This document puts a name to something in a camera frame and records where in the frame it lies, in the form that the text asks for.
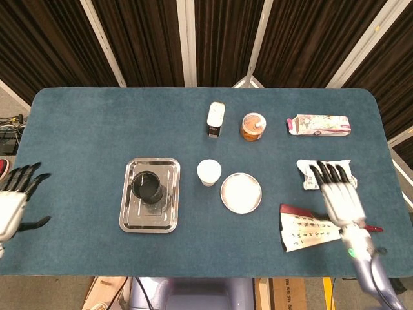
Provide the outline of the rectangular steel tray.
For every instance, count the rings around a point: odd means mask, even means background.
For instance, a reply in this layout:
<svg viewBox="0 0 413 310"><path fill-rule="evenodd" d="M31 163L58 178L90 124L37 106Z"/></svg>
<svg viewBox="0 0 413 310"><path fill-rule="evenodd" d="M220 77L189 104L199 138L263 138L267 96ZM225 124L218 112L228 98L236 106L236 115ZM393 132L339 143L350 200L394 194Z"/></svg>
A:
<svg viewBox="0 0 413 310"><path fill-rule="evenodd" d="M132 180L142 171L158 175L164 188L161 201L147 204L134 196ZM125 169L119 226L126 233L171 233L178 223L180 164L173 158L134 158Z"/></svg>

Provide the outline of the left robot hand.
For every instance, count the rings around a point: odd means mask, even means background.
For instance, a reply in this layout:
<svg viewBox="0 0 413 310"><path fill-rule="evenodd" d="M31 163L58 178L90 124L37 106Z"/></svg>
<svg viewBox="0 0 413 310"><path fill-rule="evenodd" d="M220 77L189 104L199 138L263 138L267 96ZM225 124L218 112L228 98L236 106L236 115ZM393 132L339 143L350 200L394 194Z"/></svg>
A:
<svg viewBox="0 0 413 310"><path fill-rule="evenodd" d="M26 205L34 192L51 176L50 173L34 176L41 163L17 167L0 180L0 244L9 241L16 233L30 231L46 225L51 217L36 222L23 222Z"/></svg>

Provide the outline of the blue table mat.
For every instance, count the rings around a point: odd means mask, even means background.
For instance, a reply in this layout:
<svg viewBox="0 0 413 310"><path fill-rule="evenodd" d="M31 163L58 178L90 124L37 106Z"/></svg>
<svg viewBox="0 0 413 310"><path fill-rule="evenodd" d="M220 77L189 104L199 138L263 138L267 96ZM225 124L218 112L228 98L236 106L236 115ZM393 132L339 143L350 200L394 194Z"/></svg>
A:
<svg viewBox="0 0 413 310"><path fill-rule="evenodd" d="M218 138L207 134L212 102L225 104ZM262 137L240 133L251 112L267 121ZM346 116L348 136L295 136L298 114ZM167 234L123 232L119 213L127 163L174 158L181 166L179 218ZM197 175L205 159L221 176L207 187ZM376 100L364 89L46 88L33 101L16 165L41 163L51 176L31 197L25 221L50 216L42 228L5 245L0 275L352 276L341 241L286 253L282 203L324 212L319 191L303 189L297 160L350 160L367 222L387 253L391 277L413 276L413 225L390 157ZM261 203L236 214L221 201L231 174L253 176Z"/></svg>

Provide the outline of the dark brown pleated curtain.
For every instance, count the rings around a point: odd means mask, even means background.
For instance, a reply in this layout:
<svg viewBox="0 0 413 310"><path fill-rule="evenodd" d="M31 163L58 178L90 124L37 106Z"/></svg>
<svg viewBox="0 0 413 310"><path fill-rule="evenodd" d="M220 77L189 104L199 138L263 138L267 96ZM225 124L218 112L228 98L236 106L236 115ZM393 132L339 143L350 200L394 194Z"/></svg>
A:
<svg viewBox="0 0 413 310"><path fill-rule="evenodd" d="M247 74L264 0L194 0L197 85ZM274 0L254 77L324 88L387 0ZM92 0L128 87L182 87L176 0ZM0 0L0 81L25 103L46 87L118 87L79 0ZM413 129L413 2L343 88L369 90L386 137Z"/></svg>

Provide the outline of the clear jar of rubber bands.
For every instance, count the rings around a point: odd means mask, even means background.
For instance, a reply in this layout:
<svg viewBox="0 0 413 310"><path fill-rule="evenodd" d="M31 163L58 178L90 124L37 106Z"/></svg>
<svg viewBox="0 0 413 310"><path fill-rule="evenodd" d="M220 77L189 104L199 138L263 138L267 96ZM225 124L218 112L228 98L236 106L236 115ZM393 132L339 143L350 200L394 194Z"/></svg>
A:
<svg viewBox="0 0 413 310"><path fill-rule="evenodd" d="M262 137L266 126L267 121L263 115L251 112L243 117L240 133L246 141L257 141Z"/></svg>

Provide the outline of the upright wooden plank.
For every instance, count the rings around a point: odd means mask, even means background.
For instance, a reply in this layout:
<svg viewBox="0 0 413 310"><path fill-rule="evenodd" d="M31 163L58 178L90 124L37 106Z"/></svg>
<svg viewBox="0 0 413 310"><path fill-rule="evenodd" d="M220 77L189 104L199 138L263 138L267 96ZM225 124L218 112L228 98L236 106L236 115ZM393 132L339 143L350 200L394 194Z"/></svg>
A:
<svg viewBox="0 0 413 310"><path fill-rule="evenodd" d="M271 310L269 278L255 278L256 310Z"/></svg>

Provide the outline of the small white black bottle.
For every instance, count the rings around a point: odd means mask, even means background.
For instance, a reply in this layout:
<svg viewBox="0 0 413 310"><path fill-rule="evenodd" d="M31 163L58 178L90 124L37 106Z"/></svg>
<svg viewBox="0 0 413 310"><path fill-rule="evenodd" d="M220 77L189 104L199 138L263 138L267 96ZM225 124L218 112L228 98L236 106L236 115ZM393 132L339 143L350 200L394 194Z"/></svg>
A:
<svg viewBox="0 0 413 310"><path fill-rule="evenodd" d="M225 104L222 102L212 102L209 107L206 119L207 134L209 137L218 138L221 132L225 115Z"/></svg>

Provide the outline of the folding paper fan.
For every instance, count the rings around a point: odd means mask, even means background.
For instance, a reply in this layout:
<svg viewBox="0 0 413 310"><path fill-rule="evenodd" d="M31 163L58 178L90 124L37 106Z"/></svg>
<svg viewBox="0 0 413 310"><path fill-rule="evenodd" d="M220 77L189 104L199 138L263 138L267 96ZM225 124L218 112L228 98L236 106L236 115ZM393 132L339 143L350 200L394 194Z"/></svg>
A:
<svg viewBox="0 0 413 310"><path fill-rule="evenodd" d="M279 230L285 252L340 240L343 234L328 214L284 203L279 206Z"/></svg>

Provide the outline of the white paper cup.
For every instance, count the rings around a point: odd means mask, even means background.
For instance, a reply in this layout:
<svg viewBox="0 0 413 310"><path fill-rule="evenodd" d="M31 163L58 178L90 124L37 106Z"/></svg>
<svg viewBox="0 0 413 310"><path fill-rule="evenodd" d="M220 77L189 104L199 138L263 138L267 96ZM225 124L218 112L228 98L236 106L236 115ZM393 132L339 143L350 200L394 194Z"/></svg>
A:
<svg viewBox="0 0 413 310"><path fill-rule="evenodd" d="M204 186L211 187L220 178L221 165L213 159L202 160L197 166L197 175Z"/></svg>

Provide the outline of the floral paper carton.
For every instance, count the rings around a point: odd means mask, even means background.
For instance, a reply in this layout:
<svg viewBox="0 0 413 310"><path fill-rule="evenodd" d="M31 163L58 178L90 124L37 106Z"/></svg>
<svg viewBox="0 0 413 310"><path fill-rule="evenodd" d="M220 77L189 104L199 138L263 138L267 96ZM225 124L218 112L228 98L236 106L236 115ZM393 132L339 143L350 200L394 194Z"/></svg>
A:
<svg viewBox="0 0 413 310"><path fill-rule="evenodd" d="M346 116L298 114L287 119L287 127L295 136L348 136L351 133Z"/></svg>

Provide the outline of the crumpled snack bag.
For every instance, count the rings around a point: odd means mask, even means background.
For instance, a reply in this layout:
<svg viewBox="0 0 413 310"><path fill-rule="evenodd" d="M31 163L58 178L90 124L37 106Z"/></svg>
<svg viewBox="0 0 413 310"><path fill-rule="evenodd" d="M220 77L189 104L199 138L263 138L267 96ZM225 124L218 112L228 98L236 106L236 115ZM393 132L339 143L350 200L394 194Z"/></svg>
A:
<svg viewBox="0 0 413 310"><path fill-rule="evenodd" d="M341 161L322 161L324 165L330 164L333 167L339 165L345 171L349 182L352 184L354 188L358 187L358 180L355 176L352 175L352 171L350 168L350 160L341 160ZM317 165L316 160L297 160L296 162L297 168L304 176L303 188L305 190L319 190L319 185L316 181L314 173L312 172L310 166L315 166L319 171L321 169Z"/></svg>

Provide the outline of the purple robot torso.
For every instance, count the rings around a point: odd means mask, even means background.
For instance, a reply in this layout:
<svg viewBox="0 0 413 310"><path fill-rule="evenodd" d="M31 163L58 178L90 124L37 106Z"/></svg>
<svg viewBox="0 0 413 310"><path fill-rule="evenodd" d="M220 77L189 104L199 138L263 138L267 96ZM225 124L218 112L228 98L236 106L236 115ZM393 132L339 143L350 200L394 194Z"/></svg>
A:
<svg viewBox="0 0 413 310"><path fill-rule="evenodd" d="M255 310L252 278L132 280L128 310Z"/></svg>

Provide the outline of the brown cardboard box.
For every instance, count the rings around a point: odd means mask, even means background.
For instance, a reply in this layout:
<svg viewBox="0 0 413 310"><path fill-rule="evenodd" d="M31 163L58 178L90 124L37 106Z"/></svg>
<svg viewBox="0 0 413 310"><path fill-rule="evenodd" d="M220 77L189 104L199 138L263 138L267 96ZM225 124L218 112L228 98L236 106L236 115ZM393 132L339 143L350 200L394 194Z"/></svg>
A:
<svg viewBox="0 0 413 310"><path fill-rule="evenodd" d="M273 278L275 310L307 310L304 278Z"/></svg>

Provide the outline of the light wooden crate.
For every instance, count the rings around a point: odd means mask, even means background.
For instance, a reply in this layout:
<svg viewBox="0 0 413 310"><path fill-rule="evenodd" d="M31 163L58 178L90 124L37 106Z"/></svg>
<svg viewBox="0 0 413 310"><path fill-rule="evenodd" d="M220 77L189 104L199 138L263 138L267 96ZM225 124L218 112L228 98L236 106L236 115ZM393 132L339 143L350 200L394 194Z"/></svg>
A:
<svg viewBox="0 0 413 310"><path fill-rule="evenodd" d="M130 279L124 276L95 277L81 310L126 310Z"/></svg>

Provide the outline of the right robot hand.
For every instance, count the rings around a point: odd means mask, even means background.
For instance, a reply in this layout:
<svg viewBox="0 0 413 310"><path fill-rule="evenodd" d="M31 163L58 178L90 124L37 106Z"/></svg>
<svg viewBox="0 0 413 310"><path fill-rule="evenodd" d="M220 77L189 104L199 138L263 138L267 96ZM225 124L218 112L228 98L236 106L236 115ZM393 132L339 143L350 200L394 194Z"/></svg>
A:
<svg viewBox="0 0 413 310"><path fill-rule="evenodd" d="M317 167L310 165L310 169L323 195L330 221L340 228L348 225L365 228L364 209L344 168L318 161Z"/></svg>

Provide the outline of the black cup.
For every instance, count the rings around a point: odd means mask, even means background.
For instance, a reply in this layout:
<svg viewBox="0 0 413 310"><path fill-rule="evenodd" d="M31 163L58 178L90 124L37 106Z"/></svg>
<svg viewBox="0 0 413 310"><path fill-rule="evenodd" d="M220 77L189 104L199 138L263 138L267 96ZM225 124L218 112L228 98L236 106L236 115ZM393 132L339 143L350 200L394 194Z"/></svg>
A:
<svg viewBox="0 0 413 310"><path fill-rule="evenodd" d="M147 204L160 202L164 195L164 188L158 175L151 171L139 172L132 180L134 196Z"/></svg>

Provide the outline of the white saucer plate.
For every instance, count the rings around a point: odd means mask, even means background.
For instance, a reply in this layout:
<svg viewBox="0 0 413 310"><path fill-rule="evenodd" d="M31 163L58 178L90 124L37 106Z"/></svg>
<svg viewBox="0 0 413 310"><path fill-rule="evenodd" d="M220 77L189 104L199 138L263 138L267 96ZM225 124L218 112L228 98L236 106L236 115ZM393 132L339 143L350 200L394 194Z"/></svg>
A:
<svg viewBox="0 0 413 310"><path fill-rule="evenodd" d="M220 197L228 210L236 214L248 214L257 209L261 203L262 190L253 176L237 172L223 181Z"/></svg>

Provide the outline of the white partition frame post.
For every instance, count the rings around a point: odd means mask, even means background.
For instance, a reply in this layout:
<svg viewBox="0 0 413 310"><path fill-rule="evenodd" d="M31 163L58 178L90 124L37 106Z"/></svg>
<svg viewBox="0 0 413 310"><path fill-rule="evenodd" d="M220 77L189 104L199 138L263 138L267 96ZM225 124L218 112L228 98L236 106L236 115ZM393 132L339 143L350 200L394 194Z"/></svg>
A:
<svg viewBox="0 0 413 310"><path fill-rule="evenodd" d="M268 20L272 10L274 0L264 0L259 24L257 26L257 32L250 56L250 61L247 68L247 74L239 80L233 87L234 88L263 88L262 83L254 77L258 57L261 51L263 39L268 25Z"/></svg>
<svg viewBox="0 0 413 310"><path fill-rule="evenodd" d="M387 0L325 88L341 88L413 0Z"/></svg>
<svg viewBox="0 0 413 310"><path fill-rule="evenodd" d="M185 87L197 87L196 15L194 0L176 0Z"/></svg>
<svg viewBox="0 0 413 310"><path fill-rule="evenodd" d="M123 77L123 74L117 62L117 59L114 55L112 47L110 46L109 40L106 36L105 30L102 26L102 23L96 12L96 9L94 7L92 0L79 0L79 1L81 3L81 6L83 7L86 17L92 27L92 30L94 31L94 34L101 46L101 49L106 57L109 67L111 68L112 73L118 85L121 88L126 88L127 83Z"/></svg>

